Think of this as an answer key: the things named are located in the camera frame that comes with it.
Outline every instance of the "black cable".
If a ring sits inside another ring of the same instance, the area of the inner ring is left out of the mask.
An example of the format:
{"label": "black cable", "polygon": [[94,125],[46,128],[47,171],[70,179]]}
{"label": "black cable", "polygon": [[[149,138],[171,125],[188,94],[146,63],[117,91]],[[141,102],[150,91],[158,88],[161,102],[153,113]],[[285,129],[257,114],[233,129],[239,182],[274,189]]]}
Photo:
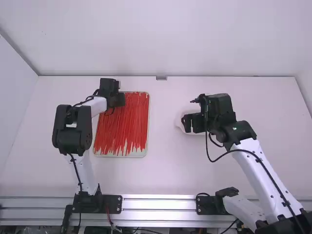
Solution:
{"label": "black cable", "polygon": [[126,229],[135,230],[135,231],[146,231],[146,232],[155,233],[155,234],[163,234],[163,233],[159,233],[159,232],[152,231],[152,230],[148,230],[148,229],[144,229],[144,228],[137,228],[137,229],[134,229],[134,228],[126,228]]}
{"label": "black cable", "polygon": [[223,232],[221,232],[220,234],[226,233],[237,221],[238,221],[238,218],[236,220],[234,220],[234,222],[227,229],[225,229]]}
{"label": "black cable", "polygon": [[263,169],[265,170],[265,172],[267,173],[268,177],[270,178],[270,180],[272,181],[273,185],[276,187],[277,191],[280,194],[280,197],[283,199],[285,206],[287,206],[287,208],[289,209],[289,211],[291,212],[297,226],[299,227],[299,229],[301,230],[302,234],[305,234],[303,227],[301,226],[296,214],[294,213],[293,209],[291,208],[289,201],[287,201],[287,199],[285,198],[284,194],[282,193],[282,191],[280,190],[279,186],[277,185],[276,181],[273,179],[271,173],[269,172],[269,170],[267,169],[267,167],[264,165],[264,163],[262,162],[262,160],[253,152],[249,151],[249,150],[243,150],[243,149],[236,149],[236,150],[229,150],[227,152],[225,152],[224,154],[220,155],[219,157],[217,157],[216,159],[212,160],[209,156],[208,153],[208,142],[207,142],[207,122],[205,122],[205,140],[206,140],[206,153],[207,153],[207,157],[209,159],[210,162],[217,162],[218,160],[220,160],[221,158],[223,158],[225,155],[228,155],[230,153],[233,152],[245,152],[245,153],[249,153],[252,156],[254,156],[257,159],[257,162],[261,164],[261,166],[263,167]]}
{"label": "black cable", "polygon": [[139,230],[140,227],[138,227],[137,229],[135,229],[132,233],[128,233],[128,234],[135,234],[137,230]]}
{"label": "black cable", "polygon": [[[80,193],[79,193],[79,196],[81,196],[82,194],[82,182],[80,180],[80,176],[79,176],[79,173],[78,173],[78,169],[77,169],[77,165],[76,165],[76,159],[74,159],[74,156],[72,154],[69,153],[69,156],[72,158],[72,162],[73,162],[73,165],[74,165],[74,168],[75,168],[75,172],[76,172],[76,176],[77,176],[77,179],[78,179],[78,185],[80,186]],[[79,224],[78,224],[78,231],[80,229],[80,225],[81,225],[81,211],[79,212]]]}
{"label": "black cable", "polygon": [[196,197],[198,197],[199,195],[206,195],[206,196],[210,196],[208,193],[199,193],[196,195]]}
{"label": "black cable", "polygon": [[209,137],[209,140],[210,140],[215,146],[217,146],[217,147],[219,147],[219,148],[222,148],[222,147],[223,147],[223,145],[219,145],[218,143],[216,143],[216,142],[212,139],[211,133],[208,134],[208,137]]}

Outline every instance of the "black bracket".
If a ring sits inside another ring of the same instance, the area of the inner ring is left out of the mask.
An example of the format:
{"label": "black bracket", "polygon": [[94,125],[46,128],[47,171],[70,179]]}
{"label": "black bracket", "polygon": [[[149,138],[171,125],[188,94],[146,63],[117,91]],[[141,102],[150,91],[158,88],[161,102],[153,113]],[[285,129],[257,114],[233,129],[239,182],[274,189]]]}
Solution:
{"label": "black bracket", "polygon": [[236,196],[239,190],[230,187],[221,189],[215,193],[215,196],[196,196],[196,212],[198,215],[229,215],[225,210],[223,198],[225,196]]}
{"label": "black bracket", "polygon": [[197,196],[196,213],[198,215],[228,215],[222,199],[217,196]]}
{"label": "black bracket", "polygon": [[120,214],[122,206],[121,195],[103,195],[98,185],[97,192],[94,195],[88,195],[87,192],[75,194],[73,202],[73,213],[96,213]]}
{"label": "black bracket", "polygon": [[122,210],[122,196],[121,195],[101,195],[100,200],[102,205],[97,207],[95,210],[88,210],[88,205],[83,206],[80,203],[73,204],[73,213],[96,213],[96,214],[106,214],[108,209],[110,214],[120,214]]}

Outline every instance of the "white wall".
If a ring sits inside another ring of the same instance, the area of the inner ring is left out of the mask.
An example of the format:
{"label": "white wall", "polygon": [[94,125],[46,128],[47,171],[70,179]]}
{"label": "white wall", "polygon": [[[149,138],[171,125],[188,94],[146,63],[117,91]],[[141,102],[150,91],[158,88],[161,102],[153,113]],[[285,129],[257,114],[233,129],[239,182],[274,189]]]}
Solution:
{"label": "white wall", "polygon": [[0,28],[42,75],[288,75],[311,111],[311,11],[310,0],[3,0]]}
{"label": "white wall", "polygon": [[14,143],[37,79],[37,74],[0,35],[1,171]]}
{"label": "white wall", "polygon": [[[98,87],[99,78],[39,78],[0,178],[1,196],[73,194],[73,167],[52,145],[55,111],[59,104],[84,100]],[[96,157],[90,152],[103,193],[213,194],[234,186],[244,195],[254,195],[231,156],[210,163],[204,136],[188,136],[175,127],[174,120],[181,108],[208,87],[211,93],[231,94],[237,119],[245,119],[252,125],[263,152],[289,191],[296,196],[312,196],[312,186],[302,180],[312,177],[312,120],[294,78],[169,77],[167,81],[157,81],[155,77],[116,78],[121,80],[123,91],[150,94],[148,149],[143,158]],[[95,117],[93,139],[97,122]],[[216,158],[224,149],[209,143],[209,152]]]}

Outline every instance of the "cable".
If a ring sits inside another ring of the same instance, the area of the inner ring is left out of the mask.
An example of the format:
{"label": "cable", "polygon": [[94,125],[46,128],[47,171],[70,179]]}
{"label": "cable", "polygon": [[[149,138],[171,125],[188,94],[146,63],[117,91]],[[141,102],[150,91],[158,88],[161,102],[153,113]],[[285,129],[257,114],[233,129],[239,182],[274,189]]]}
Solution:
{"label": "cable", "polygon": [[196,195],[196,198],[199,196],[199,195],[206,195],[206,196],[210,196],[208,193],[199,193]]}
{"label": "cable", "polygon": [[[80,186],[80,193],[79,193],[79,198],[81,196],[81,193],[82,193],[82,182],[80,180],[80,176],[79,176],[79,173],[78,173],[78,169],[77,169],[77,165],[76,165],[76,159],[74,159],[74,156],[70,153],[68,153],[69,156],[72,158],[72,162],[73,162],[73,165],[74,165],[74,168],[75,168],[75,172],[76,172],[76,176],[77,176],[77,179],[78,179],[78,185]],[[80,225],[81,225],[81,210],[79,212],[79,224],[78,224],[78,231],[80,229]]]}
{"label": "cable", "polygon": [[135,231],[146,231],[146,232],[155,233],[155,234],[163,234],[163,233],[159,233],[159,232],[148,230],[148,229],[144,229],[144,228],[137,228],[137,229],[135,229],[135,228],[126,228],[126,229],[135,230]]}
{"label": "cable", "polygon": [[216,143],[216,142],[212,139],[211,133],[208,134],[208,137],[209,137],[209,140],[210,140],[215,146],[217,146],[217,147],[219,147],[219,148],[222,148],[222,147],[223,147],[223,145],[219,145],[218,143]]}
{"label": "cable", "polygon": [[220,234],[226,233],[238,220],[239,220],[238,218],[236,220],[234,220],[234,222],[227,229],[225,229],[223,232],[221,232]]}
{"label": "cable", "polygon": [[129,234],[135,234],[137,230],[139,230],[140,227],[138,227],[137,229],[135,229],[132,233]]}

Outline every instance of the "white object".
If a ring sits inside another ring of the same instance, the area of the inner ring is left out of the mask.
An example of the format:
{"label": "white object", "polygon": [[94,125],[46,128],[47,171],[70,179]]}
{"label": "white object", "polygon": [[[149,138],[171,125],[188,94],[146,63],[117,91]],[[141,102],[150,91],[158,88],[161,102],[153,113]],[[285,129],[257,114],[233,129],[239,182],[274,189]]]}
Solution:
{"label": "white object", "polygon": [[255,223],[258,220],[265,221],[265,215],[262,209],[242,195],[225,196],[223,198],[223,204],[228,213],[234,214],[235,217],[244,223],[246,228],[249,228],[253,232],[257,229]]}

